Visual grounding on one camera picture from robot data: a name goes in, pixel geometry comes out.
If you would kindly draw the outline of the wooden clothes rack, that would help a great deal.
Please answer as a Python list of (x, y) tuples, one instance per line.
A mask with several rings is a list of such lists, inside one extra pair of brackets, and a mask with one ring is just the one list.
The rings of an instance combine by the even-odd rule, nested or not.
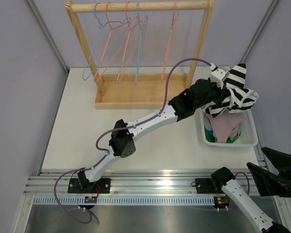
[[(65, 9), (75, 30), (79, 44), (90, 65), (94, 70), (95, 61), (90, 59), (90, 48), (83, 31), (78, 14), (93, 13), (94, 4), (74, 4), (73, 1), (65, 1)], [(97, 12), (105, 13), (106, 4), (99, 4)], [(196, 45), (193, 53), (193, 61), (187, 73), (172, 73), (161, 82), (161, 73), (141, 73), (139, 75), (141, 84), (134, 87), (133, 74), (124, 76), (123, 83), (117, 83), (117, 75), (114, 73), (103, 74), (102, 80), (96, 83), (97, 94), (95, 107), (99, 110), (121, 110), (121, 109), (157, 109), (164, 100), (170, 100), (173, 94), (182, 92), (192, 84), (196, 65), (200, 62), (199, 55), (202, 51), (204, 40), (208, 31), (211, 15), (215, 6), (213, 0), (205, 1), (181, 1), (177, 2), (176, 10), (203, 10), (203, 18), (198, 32)], [(124, 12), (125, 3), (111, 3), (108, 12)], [(171, 11), (174, 2), (141, 2), (140, 11)], [(137, 3), (128, 4), (128, 12), (137, 12)]]

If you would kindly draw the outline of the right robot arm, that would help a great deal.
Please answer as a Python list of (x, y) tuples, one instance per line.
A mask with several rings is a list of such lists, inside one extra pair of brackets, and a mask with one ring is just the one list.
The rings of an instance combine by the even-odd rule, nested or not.
[[(251, 162), (246, 164), (259, 194), (262, 197), (279, 196), (291, 199), (291, 155), (268, 147), (263, 147), (261, 150), (278, 170), (278, 174), (275, 175)], [(228, 168), (222, 167), (212, 173), (210, 186), (215, 192), (227, 194), (247, 217), (256, 232), (289, 232), (286, 227), (276, 223), (254, 203)]]

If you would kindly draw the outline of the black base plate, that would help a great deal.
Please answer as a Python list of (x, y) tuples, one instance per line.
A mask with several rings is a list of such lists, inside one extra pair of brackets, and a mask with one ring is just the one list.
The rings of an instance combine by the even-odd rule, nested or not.
[(80, 183), (78, 178), (69, 180), (67, 192), (69, 194), (109, 194), (111, 186), (111, 179), (101, 178), (97, 182)]
[(216, 190), (211, 178), (196, 178), (191, 182), (191, 186), (196, 188), (198, 194), (223, 194), (222, 190)]

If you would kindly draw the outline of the green tank top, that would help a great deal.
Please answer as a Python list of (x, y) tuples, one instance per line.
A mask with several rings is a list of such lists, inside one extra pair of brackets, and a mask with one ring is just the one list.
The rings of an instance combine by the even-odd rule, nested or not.
[[(226, 141), (226, 143), (229, 143), (229, 144), (234, 143), (240, 137), (240, 135), (241, 135), (241, 133), (238, 133), (232, 139), (228, 138), (227, 141)], [(210, 134), (209, 132), (207, 132), (207, 131), (205, 132), (205, 137), (206, 137), (206, 140), (208, 142), (217, 143), (216, 138), (212, 134)]]

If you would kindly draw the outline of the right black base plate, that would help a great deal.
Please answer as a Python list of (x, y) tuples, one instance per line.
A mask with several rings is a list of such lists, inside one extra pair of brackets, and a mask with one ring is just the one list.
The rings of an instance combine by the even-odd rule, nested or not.
[(211, 178), (196, 178), (191, 182), (191, 186), (196, 188), (198, 194), (223, 194), (222, 190), (216, 190)]

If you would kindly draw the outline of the aluminium mounting rail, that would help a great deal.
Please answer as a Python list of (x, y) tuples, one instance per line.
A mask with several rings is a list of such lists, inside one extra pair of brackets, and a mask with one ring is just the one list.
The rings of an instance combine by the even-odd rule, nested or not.
[[(111, 179), (114, 196), (193, 196), (196, 178), (209, 178), (213, 169), (183, 170), (107, 170), (103, 178)], [(52, 195), (61, 172), (42, 172), (27, 179), (24, 195)]]

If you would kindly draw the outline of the pink wire hanger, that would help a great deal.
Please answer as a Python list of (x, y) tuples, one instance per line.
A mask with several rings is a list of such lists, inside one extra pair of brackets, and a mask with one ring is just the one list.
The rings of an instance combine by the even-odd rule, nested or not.
[[(130, 40), (130, 35), (134, 31), (134, 28), (139, 24), (139, 17), (138, 16), (133, 17), (133, 18), (128, 17), (128, 14), (127, 14), (127, 6), (129, 4), (129, 2), (127, 2), (125, 4), (125, 7), (124, 7), (124, 12), (125, 12), (125, 17), (126, 18), (123, 21), (120, 21), (120, 20), (118, 20), (118, 21), (112, 21), (112, 20), (110, 20), (109, 17), (108, 17), (108, 14), (107, 14), (107, 12), (110, 11), (110, 10), (108, 10), (108, 7), (109, 7), (110, 4), (111, 3), (108, 2), (106, 4), (106, 6), (105, 6), (105, 16), (106, 16), (106, 19), (107, 19), (107, 22), (106, 22), (105, 25), (102, 25), (100, 23), (99, 18), (96, 16), (96, 7), (97, 7), (98, 4), (96, 4), (95, 7), (94, 7), (94, 15), (95, 15), (95, 17), (97, 18), (97, 20), (99, 22), (99, 28), (100, 28), (100, 31), (99, 31), (98, 36), (100, 35), (102, 28), (104, 28), (105, 26), (109, 26), (109, 28), (110, 28), (110, 33), (109, 33), (109, 36), (108, 36), (108, 39), (107, 39), (107, 42), (106, 42), (106, 45), (105, 45), (104, 52), (103, 52), (102, 57), (101, 57), (101, 61), (99, 63), (99, 66), (96, 65), (97, 71), (95, 72), (95, 75), (93, 77), (93, 79), (94, 79), (94, 81), (96, 83), (98, 83), (99, 81), (102, 80), (103, 74), (107, 71), (107, 69), (113, 63), (114, 59), (117, 57), (118, 53), (124, 47), (121, 69), (123, 68), (124, 60), (125, 60), (125, 57), (126, 57), (127, 45), (129, 43), (129, 40)], [(121, 28), (124, 28), (124, 30), (118, 36), (118, 38), (111, 44), (110, 43), (110, 40), (111, 40), (111, 37), (113, 35), (113, 31), (116, 31), (119, 28), (120, 29)], [(95, 45), (96, 45), (96, 41), (97, 41), (98, 36), (94, 40), (94, 45), (93, 45), (93, 49), (92, 49), (91, 55), (92, 55), (92, 53), (94, 51), (94, 48), (95, 48)], [(109, 63), (104, 67), (105, 68), (104, 71), (101, 74), (98, 74), (99, 70), (101, 69), (102, 65), (104, 64), (105, 58), (108, 56), (108, 54), (112, 51), (112, 49), (114, 48), (114, 46), (116, 46), (119, 41), (122, 41), (121, 46), (117, 49), (116, 53), (110, 59)]]

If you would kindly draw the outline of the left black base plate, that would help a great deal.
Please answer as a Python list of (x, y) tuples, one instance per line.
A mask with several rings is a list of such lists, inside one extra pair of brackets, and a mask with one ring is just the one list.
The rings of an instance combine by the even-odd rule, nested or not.
[(80, 183), (78, 178), (69, 180), (67, 192), (69, 194), (109, 194), (111, 186), (111, 179), (101, 178), (97, 182)]

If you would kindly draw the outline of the black white striped top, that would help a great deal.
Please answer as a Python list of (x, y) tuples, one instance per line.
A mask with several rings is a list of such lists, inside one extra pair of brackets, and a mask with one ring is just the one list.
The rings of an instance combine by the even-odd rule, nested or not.
[(251, 109), (259, 95), (256, 91), (244, 87), (246, 73), (245, 63), (237, 64), (230, 69), (227, 77), (221, 82), (223, 90), (226, 90), (227, 93), (223, 95), (223, 99), (218, 103), (212, 101), (202, 106), (202, 111), (216, 118), (224, 111), (235, 114)]

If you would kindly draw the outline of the light blue wire hanger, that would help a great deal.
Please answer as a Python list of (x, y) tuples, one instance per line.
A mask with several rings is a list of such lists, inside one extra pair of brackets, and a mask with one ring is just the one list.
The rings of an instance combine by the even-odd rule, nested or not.
[[(109, 36), (108, 36), (108, 39), (107, 39), (107, 41), (105, 43), (104, 51), (102, 53), (102, 56), (101, 56), (100, 61), (97, 64), (94, 65), (94, 70), (91, 71), (91, 73), (88, 74), (88, 76), (85, 76), (86, 70), (88, 68), (90, 68), (90, 65), (93, 65), (94, 64), (94, 62), (91, 62), (91, 61), (88, 62), (87, 66), (84, 68), (83, 73), (82, 73), (82, 80), (83, 81), (87, 81), (91, 75), (93, 75), (94, 82), (97, 82), (97, 81), (99, 81), (101, 79), (100, 78), (101, 75), (97, 75), (97, 73), (100, 70), (101, 65), (103, 64), (104, 58), (109, 54), (109, 52), (118, 43), (118, 41), (124, 35), (125, 31), (128, 29), (127, 20), (126, 19), (124, 19), (122, 21), (120, 21), (120, 20), (109, 20), (108, 19), (108, 16), (106, 16), (107, 21), (105, 23), (102, 23), (101, 20), (100, 20), (100, 18), (97, 15), (97, 6), (99, 4), (100, 4), (100, 2), (98, 2), (98, 3), (95, 4), (94, 11), (93, 11), (94, 17), (96, 18), (96, 20), (98, 22), (98, 25), (99, 25), (99, 32), (96, 35), (96, 37), (94, 38), (93, 45), (92, 45), (91, 52), (90, 52), (90, 59), (92, 59), (92, 58), (94, 59), (95, 52), (98, 49), (98, 41), (100, 40), (101, 35), (102, 35), (103, 31), (106, 28), (109, 29)], [(114, 30), (117, 30), (118, 28), (122, 28), (122, 27), (124, 27), (123, 32), (118, 36), (118, 38), (116, 39), (116, 41), (113, 42), (113, 44), (111, 45), (111, 47), (109, 47), (109, 43), (110, 43), (110, 39), (111, 39), (111, 36), (112, 36), (112, 32)]]

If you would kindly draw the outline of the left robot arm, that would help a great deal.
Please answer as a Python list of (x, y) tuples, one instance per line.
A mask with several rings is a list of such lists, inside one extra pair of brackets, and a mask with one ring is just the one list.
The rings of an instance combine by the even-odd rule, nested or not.
[(196, 109), (208, 103), (221, 103), (228, 95), (229, 91), (225, 87), (218, 87), (210, 79), (200, 79), (168, 103), (164, 103), (159, 111), (128, 123), (122, 119), (118, 120), (113, 129), (99, 137), (101, 139), (111, 134), (108, 147), (98, 148), (104, 152), (104, 156), (96, 164), (78, 172), (78, 188), (84, 193), (92, 192), (95, 184), (112, 163), (135, 153), (135, 142), (141, 137), (164, 125), (192, 116)]

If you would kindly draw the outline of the grey tank top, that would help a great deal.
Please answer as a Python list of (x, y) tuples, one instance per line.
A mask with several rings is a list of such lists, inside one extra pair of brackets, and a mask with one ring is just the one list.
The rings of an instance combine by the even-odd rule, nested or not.
[[(212, 126), (211, 126), (211, 123), (210, 123), (210, 120), (208, 119), (208, 117), (207, 116), (203, 116), (203, 120), (204, 120), (204, 129), (213, 130)], [(241, 124), (238, 126), (237, 131), (236, 131), (236, 128), (234, 128), (232, 130), (232, 133), (230, 134), (230, 136), (228, 138), (232, 139), (238, 133), (242, 133), (242, 125)]]

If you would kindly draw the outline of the white plastic basket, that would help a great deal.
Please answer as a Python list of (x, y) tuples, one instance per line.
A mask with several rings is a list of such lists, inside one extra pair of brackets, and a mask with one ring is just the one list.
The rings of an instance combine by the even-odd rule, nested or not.
[(217, 147), (226, 147), (226, 148), (247, 148), (247, 147), (254, 147), (258, 144), (259, 139), (258, 139), (256, 127), (254, 124), (253, 116), (250, 110), (245, 113), (245, 120), (242, 123), (241, 135), (233, 143), (216, 143), (216, 142), (208, 141), (206, 138), (206, 133), (205, 133), (203, 112), (199, 112), (199, 113), (200, 113), (202, 137), (203, 137), (203, 141), (207, 145), (217, 146)]

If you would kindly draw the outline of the mauve tank top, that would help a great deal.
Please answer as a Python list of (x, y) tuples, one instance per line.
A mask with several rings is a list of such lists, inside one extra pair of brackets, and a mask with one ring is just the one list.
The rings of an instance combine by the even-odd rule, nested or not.
[(244, 113), (231, 114), (224, 111), (222, 114), (213, 118), (211, 114), (203, 114), (210, 120), (217, 143), (226, 143), (227, 138), (232, 133), (232, 130), (243, 123)]

